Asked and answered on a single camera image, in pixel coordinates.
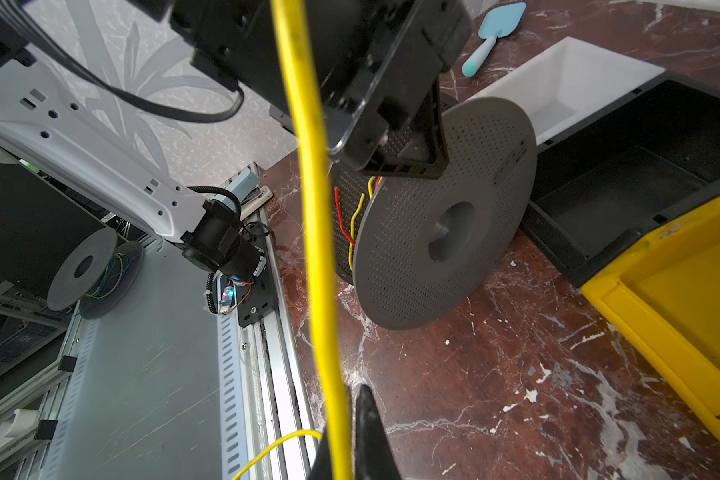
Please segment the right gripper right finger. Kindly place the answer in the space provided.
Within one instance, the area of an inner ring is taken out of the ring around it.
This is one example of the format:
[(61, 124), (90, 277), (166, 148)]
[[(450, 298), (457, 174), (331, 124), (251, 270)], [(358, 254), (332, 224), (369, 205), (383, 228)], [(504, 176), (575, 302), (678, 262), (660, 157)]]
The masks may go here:
[(372, 389), (360, 387), (355, 402), (355, 478), (401, 480)]

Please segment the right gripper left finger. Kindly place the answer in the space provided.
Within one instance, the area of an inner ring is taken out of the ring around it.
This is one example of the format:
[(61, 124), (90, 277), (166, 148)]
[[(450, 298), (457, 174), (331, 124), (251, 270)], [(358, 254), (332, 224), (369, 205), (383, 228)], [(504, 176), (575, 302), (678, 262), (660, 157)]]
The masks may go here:
[[(347, 397), (347, 405), (349, 412), (349, 432), (353, 435), (354, 429), (354, 407), (352, 400), (352, 390), (348, 385), (344, 385)], [(333, 480), (332, 460), (330, 455), (328, 428), (322, 431), (322, 439), (319, 441), (315, 460), (311, 465), (311, 470), (307, 477), (308, 480)]]

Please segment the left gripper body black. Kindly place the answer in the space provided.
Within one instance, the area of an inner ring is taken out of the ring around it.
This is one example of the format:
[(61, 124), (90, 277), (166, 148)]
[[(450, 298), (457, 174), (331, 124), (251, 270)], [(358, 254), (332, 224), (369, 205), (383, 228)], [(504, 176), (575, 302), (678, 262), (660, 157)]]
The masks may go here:
[[(471, 35), (464, 4), (309, 1), (306, 16), (331, 158), (368, 176), (440, 177), (439, 77)], [(247, 86), (290, 124), (269, 2), (178, 1), (170, 24), (196, 69)]]

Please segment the grey cable spool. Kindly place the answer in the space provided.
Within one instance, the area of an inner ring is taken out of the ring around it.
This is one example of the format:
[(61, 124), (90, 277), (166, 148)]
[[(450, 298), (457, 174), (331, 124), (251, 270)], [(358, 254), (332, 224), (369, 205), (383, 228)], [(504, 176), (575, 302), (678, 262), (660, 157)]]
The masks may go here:
[(530, 200), (536, 135), (519, 105), (472, 99), (443, 127), (441, 177), (384, 178), (359, 225), (352, 283), (385, 329), (419, 328), (459, 306), (495, 269)]

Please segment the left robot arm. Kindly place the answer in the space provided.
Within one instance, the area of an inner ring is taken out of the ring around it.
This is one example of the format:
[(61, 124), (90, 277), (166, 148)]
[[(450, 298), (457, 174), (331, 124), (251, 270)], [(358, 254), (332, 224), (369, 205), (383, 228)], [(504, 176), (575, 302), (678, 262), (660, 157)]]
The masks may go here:
[[(192, 65), (227, 90), (252, 90), (283, 112), (299, 141), (308, 276), (331, 279), (327, 168), (436, 179), (447, 165), (439, 75), (471, 34), (459, 1), (141, 1), (193, 51)], [(247, 279), (258, 251), (241, 208), (173, 180), (79, 106), (32, 45), (79, 78), (166, 120), (220, 123), (240, 110), (200, 113), (118, 88), (69, 55), (21, 1), (0, 1), (0, 138), (35, 153), (176, 245), (197, 267)]]

